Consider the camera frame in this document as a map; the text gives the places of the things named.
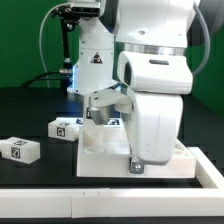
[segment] warning sticker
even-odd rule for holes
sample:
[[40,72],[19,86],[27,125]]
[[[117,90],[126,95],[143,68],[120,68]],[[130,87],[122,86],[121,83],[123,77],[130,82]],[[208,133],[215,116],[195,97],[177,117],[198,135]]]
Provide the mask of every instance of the warning sticker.
[[100,55],[99,53],[97,52],[94,56],[94,58],[92,59],[91,61],[92,64],[103,64],[101,58],[100,58]]

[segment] white platform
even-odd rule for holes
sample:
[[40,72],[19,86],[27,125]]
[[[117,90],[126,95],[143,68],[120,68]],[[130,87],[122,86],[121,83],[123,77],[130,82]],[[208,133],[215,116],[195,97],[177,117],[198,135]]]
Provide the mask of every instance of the white platform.
[[0,190],[0,218],[224,216],[224,178],[199,148],[196,189]]
[[[80,127],[77,176],[84,177],[133,177],[133,178],[194,178],[196,159],[193,154],[180,142],[176,141],[173,156],[165,166],[145,165],[142,175],[129,172],[130,146],[125,129],[107,126],[102,132],[101,142],[94,146],[95,139],[88,136]],[[97,135],[94,129],[93,138]]]

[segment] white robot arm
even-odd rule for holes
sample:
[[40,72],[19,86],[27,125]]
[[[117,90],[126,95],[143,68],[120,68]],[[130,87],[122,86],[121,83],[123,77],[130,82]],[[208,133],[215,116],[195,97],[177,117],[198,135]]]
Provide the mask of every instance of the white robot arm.
[[[100,1],[71,2],[72,7],[78,7],[80,11],[91,9],[93,5],[100,8]],[[98,18],[84,18],[80,22],[81,55],[75,66],[78,69],[76,84],[68,91],[86,96],[84,116],[90,107],[93,119],[97,119],[95,109],[102,115],[106,113],[107,106],[117,104],[115,108],[122,113],[131,157],[139,164],[164,165],[173,154],[183,108],[179,95],[190,93],[193,82],[183,55],[187,47],[187,32],[195,16],[195,2],[199,4],[200,0],[117,2],[113,33],[123,48],[117,61],[117,75],[127,86],[125,99],[123,94],[118,96],[112,90],[111,94],[103,90],[113,84],[113,36]],[[99,15],[103,14],[106,1],[101,3]],[[96,56],[102,63],[93,63]],[[101,115],[103,124],[107,116]],[[90,131],[94,126],[91,122],[84,119],[87,127],[83,128],[84,132],[86,130],[84,137],[94,135],[94,131]]]

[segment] cable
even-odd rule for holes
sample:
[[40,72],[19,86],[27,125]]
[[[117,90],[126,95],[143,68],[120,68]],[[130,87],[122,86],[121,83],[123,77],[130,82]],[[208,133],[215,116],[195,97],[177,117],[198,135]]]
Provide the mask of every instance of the cable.
[[204,67],[206,66],[206,64],[208,62],[208,59],[210,56],[210,51],[211,51],[211,43],[210,43],[211,40],[210,40],[207,24],[204,20],[204,17],[202,15],[200,9],[198,8],[198,6],[195,2],[194,2],[194,11],[195,11],[196,16],[200,22],[201,27],[202,27],[204,41],[205,41],[205,53],[204,53],[203,60],[202,60],[201,64],[198,66],[198,68],[192,72],[193,76],[196,76],[204,69]]
[[37,82],[37,81],[66,81],[69,79],[62,79],[62,78],[55,78],[55,79],[31,79],[29,81],[24,82],[22,85],[20,85],[21,88],[27,88],[29,87],[30,84],[32,84],[33,82]]
[[43,78],[43,77],[48,77],[49,75],[57,75],[57,74],[60,74],[60,71],[46,72],[46,73],[37,75],[32,79],[40,79],[40,78]]
[[42,66],[44,68],[44,71],[47,72],[47,66],[46,66],[46,63],[45,63],[45,60],[44,60],[44,56],[43,56],[43,50],[42,50],[42,36],[43,36],[43,29],[44,29],[44,25],[47,21],[47,18],[48,16],[51,14],[51,12],[55,9],[57,9],[58,7],[60,6],[66,6],[66,5],[70,5],[69,3],[63,3],[63,4],[59,4],[55,7],[53,7],[52,9],[50,9],[48,11],[48,13],[45,15],[42,23],[41,23],[41,26],[40,26],[40,32],[39,32],[39,52],[40,52],[40,58],[41,58],[41,62],[42,62]]

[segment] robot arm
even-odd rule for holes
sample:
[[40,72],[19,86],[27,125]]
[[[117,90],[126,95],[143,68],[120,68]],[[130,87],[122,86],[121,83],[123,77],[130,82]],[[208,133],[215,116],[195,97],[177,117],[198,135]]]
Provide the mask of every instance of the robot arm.
[[[108,13],[109,2],[101,2],[103,3],[101,14],[105,12],[104,17]],[[117,10],[111,8],[112,15],[116,15],[116,18],[112,17],[112,21],[108,24],[115,26],[114,29],[111,27],[110,29],[115,34],[116,42],[122,47],[117,61],[117,74],[120,81],[127,86],[125,97],[129,100],[123,99],[121,102],[110,99],[107,102],[105,97],[101,100],[94,95],[98,93],[94,93],[92,97],[88,96],[86,107],[91,106],[100,111],[100,108],[105,109],[105,106],[110,105],[111,101],[119,105],[123,102],[131,104],[126,111],[120,110],[121,106],[116,108],[123,113],[122,117],[132,158],[137,158],[140,163],[163,165],[172,156],[182,116],[183,103],[179,94],[190,93],[193,82],[184,51],[188,45],[187,32],[195,16],[194,2],[199,4],[200,0],[184,2],[179,0],[138,0],[137,4],[135,0],[119,0],[115,1]],[[91,11],[91,5],[96,6],[100,16],[99,1],[72,1],[73,10],[78,9],[81,13],[85,8],[88,12]],[[84,59],[80,59],[80,63],[78,62],[80,78],[76,79],[75,91],[80,92],[81,90],[84,95],[91,95],[91,92],[94,91],[104,91],[103,89],[112,83],[110,82],[111,67],[101,67],[102,70],[100,70],[99,64],[90,64],[100,48],[106,49],[106,45],[104,45],[97,48],[96,51],[95,45],[98,46],[103,39],[109,37],[103,36],[102,38],[101,34],[108,35],[106,28],[102,28],[102,26],[100,29],[97,28],[102,31],[101,34],[97,33],[97,26],[94,24],[98,24],[98,21],[98,19],[84,21],[85,26],[81,25],[80,45],[83,48],[80,49],[82,52],[86,50],[85,54],[88,57],[85,57],[86,63],[84,63]],[[87,42],[91,42],[91,39],[94,40],[91,42],[91,47],[89,47],[90,45],[85,47],[87,46],[83,43],[85,37],[87,37]],[[88,54],[90,49],[93,50],[91,56]],[[104,62],[112,61],[103,52],[98,55],[101,59],[103,58]],[[95,85],[96,78],[88,82],[88,78],[85,77],[91,72],[93,75],[96,74],[95,77],[100,77],[97,79],[97,83],[100,82],[103,85]],[[95,116],[95,109],[92,117],[93,119],[98,118]]]

